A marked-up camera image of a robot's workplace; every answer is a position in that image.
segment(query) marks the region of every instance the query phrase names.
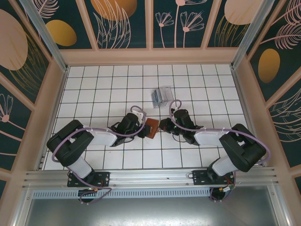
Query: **cable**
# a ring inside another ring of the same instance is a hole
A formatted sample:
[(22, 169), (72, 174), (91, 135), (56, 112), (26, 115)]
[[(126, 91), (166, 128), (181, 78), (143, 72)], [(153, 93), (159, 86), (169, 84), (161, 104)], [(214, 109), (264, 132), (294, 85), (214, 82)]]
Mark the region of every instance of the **cable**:
[[(101, 186), (101, 187), (98, 187), (98, 186), (95, 186), (95, 185), (91, 185), (91, 184), (87, 183), (86, 181), (84, 181), (82, 178), (80, 178), (80, 177), (79, 177), (76, 173), (74, 173), (69, 167), (67, 167), (67, 169), (69, 169), (69, 170), (71, 171), (71, 173), (73, 173), (74, 176), (75, 176), (81, 183), (87, 185), (88, 187), (97, 188), (97, 189), (99, 189), (99, 190), (108, 190), (106, 193), (104, 193), (104, 194), (103, 194), (102, 196), (100, 196), (99, 198), (93, 199), (91, 202), (87, 202), (87, 205), (89, 205), (89, 203), (90, 203), (90, 204), (93, 204), (93, 203), (95, 203), (95, 202), (100, 201), (103, 197), (105, 197), (108, 193), (110, 193), (110, 192), (112, 191), (112, 188), (110, 188), (110, 187), (102, 187), (102, 186)], [(80, 200), (81, 204), (84, 204), (84, 202), (82, 201), (81, 198), (82, 198), (84, 195), (86, 195), (86, 194), (91, 194), (91, 193), (95, 193), (95, 191), (85, 192), (85, 193), (83, 193), (83, 194), (79, 197), (79, 200)]]
[(180, 137), (179, 137), (179, 140), (177, 140), (177, 139), (174, 137), (174, 134), (173, 134), (173, 139), (174, 139), (175, 141), (179, 142), (179, 143), (186, 143), (186, 141), (181, 141), (181, 140), (180, 140)]
[(95, 130), (95, 131), (101, 131), (101, 132), (109, 132), (109, 133), (112, 133), (112, 134), (114, 134), (114, 135), (116, 135), (116, 136), (121, 136), (121, 137), (131, 137), (131, 136), (135, 136), (136, 134), (140, 133), (140, 132), (142, 131), (142, 129), (144, 128), (145, 123), (146, 123), (146, 112), (144, 112), (143, 109), (142, 109), (141, 107), (136, 106), (136, 105), (134, 105), (134, 106), (132, 106), (132, 107), (130, 108), (130, 111), (131, 111), (131, 112), (133, 112), (132, 110), (133, 110), (134, 107), (138, 108), (138, 109), (143, 113), (143, 124), (142, 124), (141, 128), (140, 128), (138, 131), (136, 131), (135, 133), (132, 133), (132, 134), (126, 134), (126, 135), (125, 135), (125, 134), (120, 134), (120, 133), (116, 133), (116, 132), (114, 132), (114, 131), (111, 131), (111, 130), (109, 130), (108, 128), (107, 128), (107, 129), (103, 129), (103, 128), (85, 127), (85, 128), (78, 129), (78, 130), (72, 132), (71, 134), (69, 134), (69, 135), (68, 135), (64, 140), (62, 140), (62, 142), (56, 147), (56, 149), (53, 151), (53, 154), (52, 154), (52, 161), (54, 161), (54, 162), (59, 162), (58, 160), (55, 159), (55, 154), (56, 154), (56, 153), (58, 152), (58, 150), (62, 147), (62, 145), (63, 145), (67, 140), (69, 140), (72, 136), (74, 136), (75, 134), (78, 134), (78, 133), (80, 133), (80, 132), (82, 132), (82, 131), (85, 131), (85, 130), (86, 130), (86, 131), (93, 131), (93, 130)]
[(174, 102), (179, 102), (179, 103), (180, 103), (180, 106), (178, 107), (178, 109), (182, 106), (181, 100), (178, 100), (178, 99), (173, 100), (173, 101), (170, 103), (170, 105), (169, 105), (169, 117), (170, 117), (171, 121), (172, 121), (177, 127), (179, 127), (180, 129), (183, 129), (183, 130), (186, 130), (186, 131), (190, 131), (190, 132), (206, 132), (206, 131), (221, 132), (221, 131), (224, 131), (224, 132), (237, 133), (237, 134), (243, 135), (243, 136), (245, 136), (245, 137), (248, 137), (248, 138), (254, 140), (255, 142), (259, 143), (261, 146), (263, 146), (263, 147), (266, 149), (266, 151), (267, 151), (267, 153), (268, 153), (268, 156), (267, 156), (265, 159), (258, 161), (257, 163), (263, 163), (263, 162), (266, 162), (266, 161), (268, 161), (268, 160), (271, 158), (271, 151), (270, 151), (270, 149), (269, 149), (262, 141), (260, 141), (260, 140), (257, 139), (256, 137), (254, 137), (254, 136), (252, 136), (252, 135), (249, 135), (249, 134), (247, 134), (247, 133), (244, 133), (244, 132), (241, 132), (241, 131), (238, 131), (238, 130), (233, 130), (233, 129), (206, 129), (206, 128), (204, 128), (204, 129), (188, 129), (188, 128), (185, 128), (185, 127), (183, 127), (183, 126), (178, 125), (177, 122), (174, 120), (174, 118), (173, 118), (173, 113), (172, 113), (172, 111), (171, 111), (171, 107), (172, 107), (172, 104), (173, 104)]
[[(113, 132), (113, 131), (111, 131), (111, 130), (108, 130), (108, 129), (102, 129), (102, 128), (92, 128), (92, 127), (87, 127), (87, 128), (81, 128), (81, 129), (78, 129), (78, 130), (76, 130), (76, 131), (74, 131), (73, 133), (71, 133), (70, 135), (68, 135), (57, 147), (56, 147), (56, 149), (53, 151), (53, 154), (52, 154), (52, 161), (54, 161), (54, 162), (59, 162), (58, 160), (56, 160), (55, 159), (55, 154), (58, 152), (58, 150), (61, 148), (61, 146), (67, 141), (67, 140), (69, 140), (72, 136), (74, 136), (75, 134), (77, 134), (77, 133), (80, 133), (80, 132), (82, 132), (82, 131), (93, 131), (93, 130), (95, 130), (95, 131), (105, 131), (105, 132), (109, 132), (109, 133), (112, 133), (112, 134), (114, 134), (114, 135), (116, 135), (116, 136), (121, 136), (121, 137), (131, 137), (131, 136), (135, 136), (136, 134), (138, 134), (138, 133), (140, 133), (140, 131), (142, 131), (142, 129), (144, 128), (144, 126), (145, 126), (145, 123), (146, 123), (146, 112), (145, 111), (143, 111), (143, 109), (141, 108), (141, 107), (139, 107), (139, 106), (136, 106), (136, 105), (134, 105), (134, 106), (132, 106), (131, 108), (130, 108), (130, 111), (131, 112), (133, 112), (133, 108), (134, 107), (136, 107), (136, 108), (138, 108), (142, 113), (143, 113), (143, 124), (142, 124), (142, 126), (141, 126), (141, 128), (138, 130), (138, 131), (136, 131), (135, 133), (132, 133), (132, 134), (126, 134), (126, 135), (124, 135), (124, 134), (119, 134), (119, 133), (116, 133), (116, 132)], [(85, 185), (87, 185), (88, 187), (93, 187), (93, 188), (97, 188), (97, 189), (100, 189), (100, 190), (108, 190), (105, 194), (103, 194), (101, 197), (99, 197), (99, 198), (97, 198), (97, 199), (94, 199), (94, 200), (92, 200), (91, 202), (88, 202), (87, 203), (87, 205), (89, 205), (89, 203), (95, 203), (95, 202), (98, 202), (98, 201), (100, 201), (103, 197), (105, 197), (108, 193), (110, 193), (111, 192), (111, 190), (112, 190), (112, 188), (110, 188), (110, 187), (99, 187), (99, 186), (95, 186), (95, 185), (91, 185), (91, 184), (89, 184), (89, 183), (87, 183), (87, 182), (85, 182), (82, 178), (80, 178), (76, 173), (74, 173), (74, 172), (72, 172), (73, 174), (74, 174), (74, 176), (81, 182), (81, 183), (83, 183), (83, 184), (85, 184)], [(81, 201), (81, 203), (83, 204), (84, 202), (81, 200), (81, 198), (83, 197), (83, 195), (85, 195), (85, 194), (90, 194), (90, 193), (94, 193), (95, 191), (91, 191), (91, 192), (86, 192), (86, 193), (83, 193), (81, 196), (80, 196), (80, 198), (79, 198), (79, 200)]]

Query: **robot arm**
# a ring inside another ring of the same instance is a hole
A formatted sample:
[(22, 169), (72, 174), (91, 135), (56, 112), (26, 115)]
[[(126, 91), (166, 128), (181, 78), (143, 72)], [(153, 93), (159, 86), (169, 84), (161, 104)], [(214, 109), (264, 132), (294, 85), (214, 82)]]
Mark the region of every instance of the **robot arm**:
[[(174, 112), (176, 123), (187, 129), (200, 129), (201, 126), (194, 125), (189, 113), (185, 109)], [(228, 156), (214, 161), (208, 168), (207, 174), (212, 181), (222, 177), (229, 172), (240, 170), (248, 172), (265, 154), (266, 150), (260, 144), (246, 136), (224, 131), (200, 131), (192, 132), (177, 127), (170, 118), (164, 119), (159, 126), (167, 133), (182, 135), (187, 143), (192, 145), (214, 145), (223, 147)], [(250, 136), (252, 133), (242, 124), (236, 124), (232, 130), (240, 131)]]
[[(121, 122), (115, 123), (113, 126), (108, 127), (107, 130), (83, 130), (71, 138), (73, 142), (67, 140), (59, 148), (55, 157), (64, 166), (75, 172), (81, 179), (84, 179), (87, 183), (91, 183), (93, 180), (94, 170), (91, 166), (81, 157), (82, 153), (86, 150), (88, 145), (107, 145), (118, 146), (123, 144), (126, 139), (133, 140), (135, 136), (131, 134), (137, 132), (142, 125), (143, 114), (132, 111), (128, 113)], [(53, 135), (47, 142), (47, 147), (53, 153), (62, 141), (68, 137), (71, 133), (83, 129), (78, 120), (73, 120), (68, 123), (59, 132)], [(140, 138), (144, 138), (151, 131), (151, 128), (147, 125), (137, 135)]]

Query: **enclosure wall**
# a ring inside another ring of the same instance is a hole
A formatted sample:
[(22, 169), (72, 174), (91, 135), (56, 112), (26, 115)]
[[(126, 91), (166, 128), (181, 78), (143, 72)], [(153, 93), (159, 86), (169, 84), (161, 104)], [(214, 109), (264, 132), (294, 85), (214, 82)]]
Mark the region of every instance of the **enclosure wall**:
[(279, 184), (301, 222), (301, 3), (280, 0), (237, 68), (256, 128), (272, 151)]
[(13, 1), (0, 3), (0, 33), (0, 224), (9, 225), (39, 158), (62, 70)]
[(34, 1), (66, 63), (230, 63), (262, 0)]

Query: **gray floor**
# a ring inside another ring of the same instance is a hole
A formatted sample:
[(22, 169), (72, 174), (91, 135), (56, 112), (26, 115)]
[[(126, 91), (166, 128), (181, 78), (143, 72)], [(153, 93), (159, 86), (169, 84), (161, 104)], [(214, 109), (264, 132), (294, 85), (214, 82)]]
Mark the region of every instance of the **gray floor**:
[(276, 226), (265, 187), (236, 188), (222, 203), (208, 197), (34, 200), (27, 226)]

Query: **yellow circle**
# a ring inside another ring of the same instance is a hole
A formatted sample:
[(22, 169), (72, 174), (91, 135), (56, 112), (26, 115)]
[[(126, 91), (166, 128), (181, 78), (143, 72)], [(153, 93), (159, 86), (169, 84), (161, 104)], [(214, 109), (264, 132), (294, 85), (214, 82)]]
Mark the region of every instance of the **yellow circle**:
[(28, 53), (26, 33), (19, 22), (0, 9), (0, 65), (9, 70), (19, 70)]
[(262, 0), (227, 0), (225, 17), (229, 23), (245, 25), (252, 22)]
[(62, 20), (51, 20), (46, 24), (53, 40), (61, 46), (72, 46), (76, 43), (76, 33)]
[(278, 73), (280, 67), (280, 56), (278, 52), (272, 48), (265, 50), (258, 64), (258, 74), (264, 83), (271, 82)]
[(123, 16), (118, 12), (115, 2), (122, 13), (122, 8), (130, 17), (137, 9), (137, 0), (91, 0), (94, 9), (107, 20), (122, 20)]

